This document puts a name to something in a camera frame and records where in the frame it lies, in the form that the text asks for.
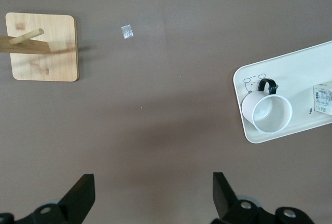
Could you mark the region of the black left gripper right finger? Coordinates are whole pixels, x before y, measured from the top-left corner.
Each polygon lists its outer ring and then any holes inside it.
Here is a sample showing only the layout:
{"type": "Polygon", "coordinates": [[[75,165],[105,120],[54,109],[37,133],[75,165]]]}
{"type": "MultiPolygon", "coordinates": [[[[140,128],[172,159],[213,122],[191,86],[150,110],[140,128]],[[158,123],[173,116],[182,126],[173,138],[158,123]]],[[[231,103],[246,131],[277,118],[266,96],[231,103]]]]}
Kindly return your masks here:
{"type": "Polygon", "coordinates": [[[222,172],[213,173],[213,202],[218,218],[213,223],[269,223],[270,214],[252,198],[238,198],[222,172]]]}

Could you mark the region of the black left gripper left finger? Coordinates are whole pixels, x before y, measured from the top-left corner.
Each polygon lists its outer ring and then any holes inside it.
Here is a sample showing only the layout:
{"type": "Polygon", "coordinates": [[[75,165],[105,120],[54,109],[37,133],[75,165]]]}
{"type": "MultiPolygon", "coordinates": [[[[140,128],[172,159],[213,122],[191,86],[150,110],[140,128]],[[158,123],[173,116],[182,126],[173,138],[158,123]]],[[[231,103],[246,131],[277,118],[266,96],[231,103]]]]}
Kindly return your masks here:
{"type": "Polygon", "coordinates": [[[37,208],[28,223],[82,223],[95,202],[94,175],[83,175],[58,203],[37,208]]]}

